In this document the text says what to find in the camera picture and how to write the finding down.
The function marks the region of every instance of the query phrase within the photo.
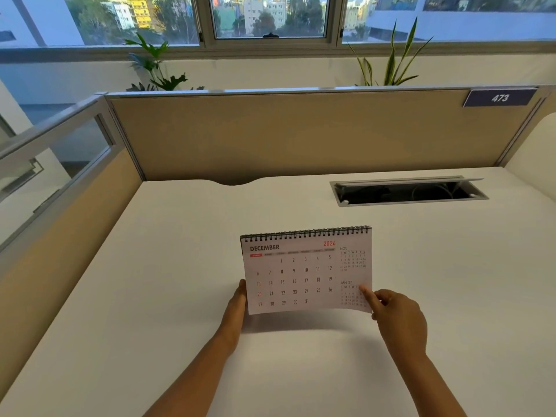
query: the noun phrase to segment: calendar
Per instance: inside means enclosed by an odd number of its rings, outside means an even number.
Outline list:
[[[248,313],[372,312],[359,291],[372,287],[371,238],[369,226],[241,236]]]

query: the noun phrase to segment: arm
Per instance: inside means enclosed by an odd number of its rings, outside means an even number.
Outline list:
[[[239,341],[246,301],[245,280],[240,280],[214,336],[143,417],[206,416],[226,360]]]
[[[390,290],[361,292],[372,309],[386,347],[403,378],[419,417],[466,417],[427,357],[427,321],[419,305]]]

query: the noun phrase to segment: left hand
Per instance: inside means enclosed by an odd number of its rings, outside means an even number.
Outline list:
[[[231,355],[240,340],[241,328],[247,304],[247,290],[245,280],[240,280],[240,284],[233,293],[233,297],[228,301],[228,307],[222,317],[222,322],[216,331],[215,336],[219,337],[225,344],[228,355]]]

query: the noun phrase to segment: spiral binding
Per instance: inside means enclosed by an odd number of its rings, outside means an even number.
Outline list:
[[[348,234],[367,234],[370,229],[371,229],[370,226],[363,225],[359,227],[319,228],[318,230],[245,234],[240,237],[240,240],[243,240],[247,243],[247,241],[269,241],[269,240],[282,240],[282,239],[290,239],[290,238],[343,236]]]

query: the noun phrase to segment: glass pane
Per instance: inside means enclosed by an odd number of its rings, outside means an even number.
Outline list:
[[[556,0],[348,0],[344,43],[556,39]]]
[[[3,0],[0,48],[151,44],[198,45],[191,0]]]
[[[0,174],[0,244],[108,148],[94,119]]]
[[[217,38],[322,38],[328,0],[212,0]]]

